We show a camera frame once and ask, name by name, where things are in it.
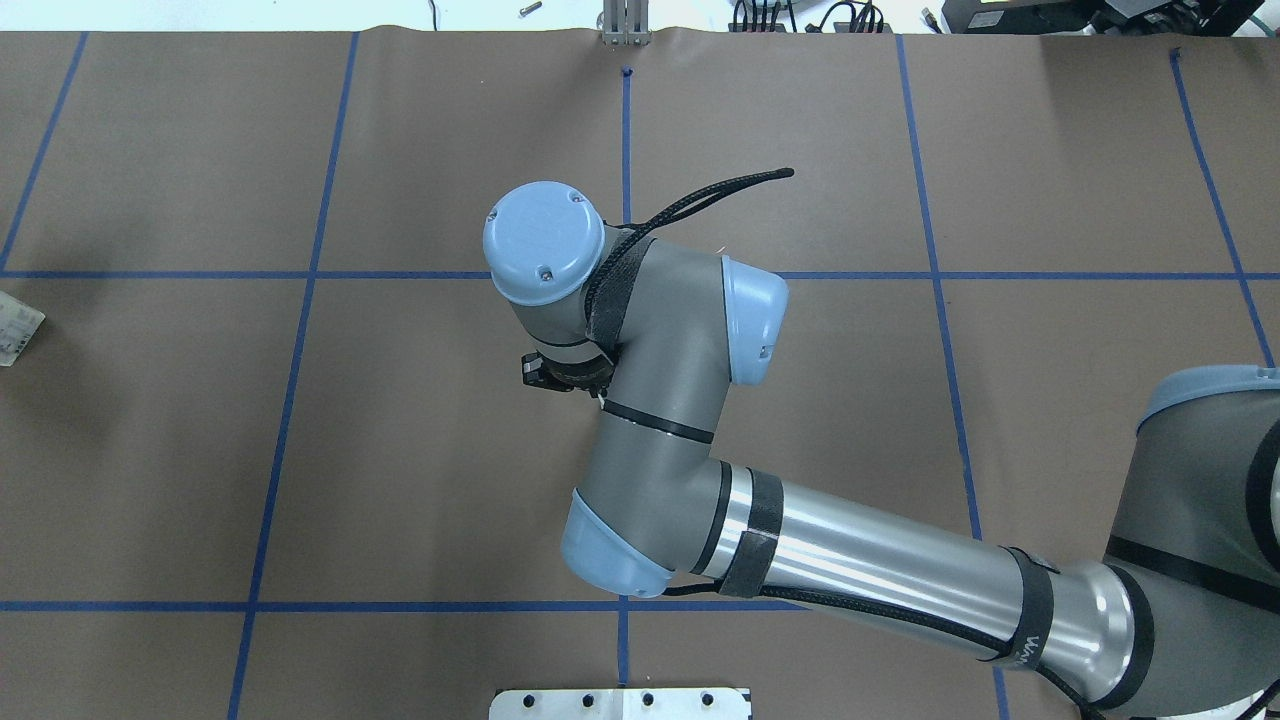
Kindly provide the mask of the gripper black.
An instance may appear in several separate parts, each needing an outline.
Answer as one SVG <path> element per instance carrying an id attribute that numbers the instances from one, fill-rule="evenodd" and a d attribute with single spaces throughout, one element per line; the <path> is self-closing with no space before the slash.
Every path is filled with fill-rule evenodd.
<path id="1" fill-rule="evenodd" d="M 580 361 L 550 357 L 545 354 L 545 384 L 548 389 L 571 392 L 582 389 L 589 393 L 605 393 L 613 377 L 613 363 L 604 354 Z"/>

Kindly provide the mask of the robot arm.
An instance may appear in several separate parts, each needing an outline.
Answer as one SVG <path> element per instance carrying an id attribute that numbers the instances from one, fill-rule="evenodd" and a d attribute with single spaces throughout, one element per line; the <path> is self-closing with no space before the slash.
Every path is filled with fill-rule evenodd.
<path id="1" fill-rule="evenodd" d="M 526 386 L 602 413 L 561 552 L 635 598 L 778 600 L 951 646 L 1053 685 L 1082 717 L 1277 698 L 1277 370 L 1176 372 L 1135 427 L 1103 556 L 1069 565 L 718 459 L 730 389 L 764 380 L 788 286 L 655 232 L 751 176 L 612 225 L 536 181 L 488 211 L 495 291 L 534 345 Z"/>

